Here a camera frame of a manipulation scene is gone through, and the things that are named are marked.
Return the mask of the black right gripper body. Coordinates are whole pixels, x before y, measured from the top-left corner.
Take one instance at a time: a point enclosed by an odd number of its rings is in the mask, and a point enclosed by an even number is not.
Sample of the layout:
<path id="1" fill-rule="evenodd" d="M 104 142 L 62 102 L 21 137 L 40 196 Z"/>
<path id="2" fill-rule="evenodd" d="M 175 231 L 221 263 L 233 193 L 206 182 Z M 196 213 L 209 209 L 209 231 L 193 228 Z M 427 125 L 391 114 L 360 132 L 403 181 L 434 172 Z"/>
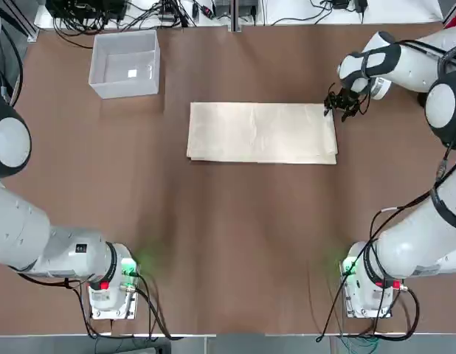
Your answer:
<path id="1" fill-rule="evenodd" d="M 337 108 L 353 108 L 361 104 L 362 96 L 358 92 L 341 88 L 336 94 L 335 105 Z"/>

